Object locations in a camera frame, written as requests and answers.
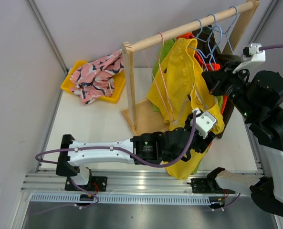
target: brown garment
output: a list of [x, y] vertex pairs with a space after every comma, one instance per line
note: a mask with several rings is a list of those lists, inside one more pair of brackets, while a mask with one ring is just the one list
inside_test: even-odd
[[[193, 31], [192, 33], [195, 36], [197, 36], [199, 34], [199, 32], [200, 32], [200, 29]], [[197, 45], [197, 49], [202, 50], [202, 52], [204, 53], [205, 56], [207, 56], [210, 53], [210, 49], [208, 47], [207, 39], [210, 36], [211, 32], [212, 32], [212, 30], [210, 28], [204, 27], [201, 34], [198, 36], [198, 38], [206, 41], [206, 42], [203, 42], [203, 41], [198, 40], [198, 45]], [[216, 42], [215, 42], [214, 34], [212, 34], [212, 36], [210, 37], [210, 40], [209, 40], [209, 46], [212, 49], [215, 45], [216, 45]], [[230, 61], [232, 61], [232, 62], [233, 61], [240, 61], [241, 62], [241, 58], [239, 56], [231, 55], [231, 54], [222, 54], [220, 52], [219, 47], [217, 47], [215, 49], [215, 51], [213, 52], [213, 57], [215, 58], [216, 62], [221, 65], [221, 67], [224, 66], [227, 62], [230, 62]], [[208, 58], [204, 58], [204, 61], [206, 63], [209, 63], [209, 60], [210, 60], [210, 56]], [[224, 124], [225, 124], [225, 128], [226, 128], [226, 126], [227, 126], [227, 124], [228, 124], [228, 122], [231, 118], [231, 114], [233, 112], [233, 109], [234, 109], [234, 105], [228, 100], [227, 103], [226, 103], [224, 112], [223, 112], [223, 121], [224, 121]], [[224, 131], [222, 133], [218, 134], [217, 137], [222, 138]]]

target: wooden base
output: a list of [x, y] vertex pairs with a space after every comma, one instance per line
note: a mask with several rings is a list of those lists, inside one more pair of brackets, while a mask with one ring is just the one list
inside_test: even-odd
[[169, 130], [169, 124], [164, 122], [160, 112], [153, 110], [153, 105], [148, 99], [136, 104], [136, 129], [130, 121], [128, 108], [121, 110], [121, 114], [133, 135]]

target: patterned pink fabric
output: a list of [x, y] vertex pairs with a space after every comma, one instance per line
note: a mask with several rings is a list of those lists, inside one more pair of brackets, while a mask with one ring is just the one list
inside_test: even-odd
[[79, 67], [70, 80], [75, 87], [70, 91], [79, 96], [83, 104], [89, 104], [101, 96], [110, 97], [115, 89], [113, 75], [123, 71], [121, 49]]

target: wooden rod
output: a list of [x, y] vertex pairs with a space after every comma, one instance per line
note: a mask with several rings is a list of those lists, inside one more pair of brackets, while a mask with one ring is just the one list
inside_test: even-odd
[[[246, 11], [252, 9], [252, 7], [253, 7], [252, 2], [250, 2], [250, 1], [246, 2], [242, 5], [237, 6], [238, 13], [246, 12]], [[236, 14], [237, 14], [236, 9], [232, 7], [232, 8], [229, 8], [227, 10], [224, 10], [222, 12], [216, 13], [215, 16], [216, 16], [217, 21], [222, 21], [224, 19], [235, 16]], [[202, 18], [201, 21], [202, 21], [203, 26], [208, 26], [208, 25], [211, 25], [215, 22], [214, 17], [212, 15], [207, 16], [205, 18]], [[187, 32], [197, 30], [199, 28], [201, 28], [200, 22], [199, 21], [193, 21], [193, 22], [188, 23], [186, 25], [182, 25], [182, 26], [176, 27], [174, 29], [168, 30], [166, 32], [163, 32], [162, 35], [164, 37], [164, 40], [167, 41], [167, 40], [170, 40], [172, 38], [178, 37], [182, 34], [185, 34]], [[132, 52], [137, 52], [137, 51], [146, 49], [148, 47], [151, 47], [155, 44], [159, 44], [161, 42], [162, 42], [161, 35], [160, 34], [154, 35], [152, 37], [138, 41], [135, 44], [132, 44], [131, 45]]]
[[124, 74], [126, 77], [126, 94], [129, 111], [129, 121], [136, 130], [136, 102], [134, 84], [134, 60], [130, 43], [122, 43]]
[[[259, 0], [247, 0], [246, 3], [247, 2], [252, 3], [252, 9], [240, 14], [235, 26], [233, 27], [231, 35], [229, 36], [229, 42], [231, 44], [233, 51], [236, 49], [237, 45], [239, 44], [241, 37], [243, 36], [247, 26], [252, 20], [252, 17], [260, 4]], [[232, 54], [229, 43], [226, 43], [222, 53]]]

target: gray floor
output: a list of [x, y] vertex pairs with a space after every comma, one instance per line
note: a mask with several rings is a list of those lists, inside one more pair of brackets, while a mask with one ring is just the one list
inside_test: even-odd
[[273, 229], [273, 216], [239, 198], [224, 212], [207, 206], [99, 204], [43, 210], [62, 203], [31, 202], [25, 229]]

